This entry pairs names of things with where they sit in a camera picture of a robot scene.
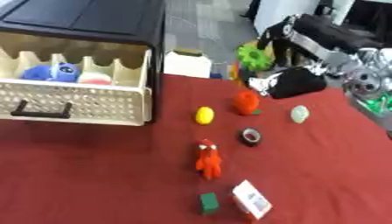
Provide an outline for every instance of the tape roll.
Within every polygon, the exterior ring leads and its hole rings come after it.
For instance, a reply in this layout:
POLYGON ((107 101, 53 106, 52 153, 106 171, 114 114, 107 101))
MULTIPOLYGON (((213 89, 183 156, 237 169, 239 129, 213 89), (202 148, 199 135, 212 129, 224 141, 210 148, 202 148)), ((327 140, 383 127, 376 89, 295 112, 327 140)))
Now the tape roll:
POLYGON ((262 141, 262 134, 256 129, 246 128, 240 132, 240 140, 248 147, 255 147, 262 141))

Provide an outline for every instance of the beige drawer basket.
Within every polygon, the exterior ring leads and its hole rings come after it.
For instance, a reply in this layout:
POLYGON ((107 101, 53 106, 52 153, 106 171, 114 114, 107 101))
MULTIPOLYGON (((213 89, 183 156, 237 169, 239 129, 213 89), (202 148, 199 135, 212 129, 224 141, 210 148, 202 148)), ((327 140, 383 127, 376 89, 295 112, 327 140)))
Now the beige drawer basket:
POLYGON ((0 119, 144 125, 151 119, 147 46, 0 33, 0 119), (111 85, 21 80, 60 62, 112 77, 111 85))

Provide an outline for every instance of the blue plush toy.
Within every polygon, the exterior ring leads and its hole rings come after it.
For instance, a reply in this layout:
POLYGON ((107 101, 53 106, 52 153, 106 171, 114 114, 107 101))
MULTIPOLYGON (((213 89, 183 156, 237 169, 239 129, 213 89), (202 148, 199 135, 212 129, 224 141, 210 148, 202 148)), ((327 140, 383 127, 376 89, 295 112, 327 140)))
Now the blue plush toy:
POLYGON ((58 63, 54 66, 32 67, 25 70, 20 78, 31 81, 76 82, 80 74, 77 66, 69 63, 58 63))
POLYGON ((69 63, 59 63, 51 68, 52 78, 49 81, 76 82, 81 74, 77 66, 69 63))
POLYGON ((20 77, 24 80, 30 81, 47 81, 51 79, 51 67, 50 66, 35 66, 24 71, 20 77))

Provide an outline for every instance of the drawer handle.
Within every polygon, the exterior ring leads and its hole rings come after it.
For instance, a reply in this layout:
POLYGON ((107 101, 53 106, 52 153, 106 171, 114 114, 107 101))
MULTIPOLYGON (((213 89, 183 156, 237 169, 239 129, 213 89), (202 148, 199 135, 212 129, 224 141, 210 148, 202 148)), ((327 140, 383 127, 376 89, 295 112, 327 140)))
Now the drawer handle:
POLYGON ((17 106, 17 109, 10 112, 12 116, 31 116, 31 117, 44 117, 44 118, 60 118, 60 119, 69 119, 71 115, 69 111, 71 110, 72 103, 66 102, 63 112, 61 113, 49 113, 49 112, 30 112, 30 111, 23 111, 27 106, 28 101, 22 100, 17 106))

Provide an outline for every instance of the green cube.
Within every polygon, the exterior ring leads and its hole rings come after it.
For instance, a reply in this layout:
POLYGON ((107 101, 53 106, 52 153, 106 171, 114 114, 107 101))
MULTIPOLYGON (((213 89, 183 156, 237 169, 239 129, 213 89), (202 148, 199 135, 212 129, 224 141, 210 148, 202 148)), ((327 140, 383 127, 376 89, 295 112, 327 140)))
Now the green cube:
POLYGON ((213 214, 219 208, 218 200, 216 199, 216 195, 213 192, 201 194, 200 201, 202 213, 204 215, 213 214))

